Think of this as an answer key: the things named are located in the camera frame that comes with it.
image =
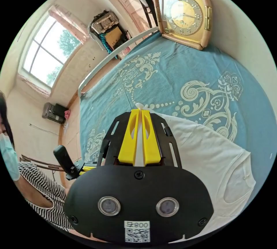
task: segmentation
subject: qr code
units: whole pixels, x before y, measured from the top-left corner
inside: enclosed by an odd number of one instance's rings
[[[126,229],[125,242],[150,242],[150,229]]]

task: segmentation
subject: pink curtain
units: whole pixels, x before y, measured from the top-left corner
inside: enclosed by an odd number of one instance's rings
[[[36,92],[38,92],[40,95],[42,95],[45,98],[48,98],[50,96],[50,92],[36,86],[34,83],[32,83],[30,80],[28,80],[26,77],[24,77],[23,75],[17,74],[17,77],[25,82],[29,87],[31,87],[33,90],[35,90]]]
[[[82,44],[88,40],[89,35],[87,33],[87,25],[80,21],[80,19],[78,19],[70,11],[67,11],[60,5],[55,4],[49,9],[48,12],[51,17],[56,19],[58,23],[64,26]]]

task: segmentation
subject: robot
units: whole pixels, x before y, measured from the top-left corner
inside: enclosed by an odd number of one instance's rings
[[[135,166],[139,115],[141,167]],[[148,110],[133,109],[114,119],[95,166],[72,163],[64,146],[54,155],[66,178],[76,179],[64,212],[73,228],[87,237],[93,233],[123,247],[151,248],[199,234],[213,215],[206,186],[182,167],[170,127]]]

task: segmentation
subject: blue bedspread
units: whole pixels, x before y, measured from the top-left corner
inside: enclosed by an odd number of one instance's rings
[[[269,100],[242,65],[210,45],[198,51],[152,34],[81,98],[83,159],[96,161],[113,119],[142,103],[204,124],[251,152],[253,197],[277,152]]]

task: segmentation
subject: space heater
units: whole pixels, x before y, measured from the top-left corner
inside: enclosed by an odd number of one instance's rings
[[[63,124],[65,122],[64,112],[68,110],[68,108],[51,103],[46,103],[43,107],[42,118],[47,118],[59,124]]]

